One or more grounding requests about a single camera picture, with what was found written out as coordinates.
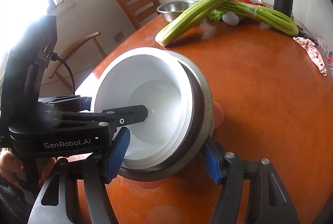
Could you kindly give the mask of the person's left hand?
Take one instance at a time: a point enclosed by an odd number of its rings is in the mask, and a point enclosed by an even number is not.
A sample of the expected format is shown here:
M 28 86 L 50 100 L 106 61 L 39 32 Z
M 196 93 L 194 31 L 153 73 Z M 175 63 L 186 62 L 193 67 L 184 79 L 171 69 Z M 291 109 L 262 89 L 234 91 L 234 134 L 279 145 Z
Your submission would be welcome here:
M 39 187 L 43 186 L 55 163 L 56 161 L 54 158 L 48 160 L 39 178 Z M 1 177 L 7 180 L 9 184 L 15 186 L 16 188 L 20 188 L 19 183 L 15 178 L 15 174 L 21 173 L 22 171 L 22 161 L 8 150 L 3 150 L 1 152 Z

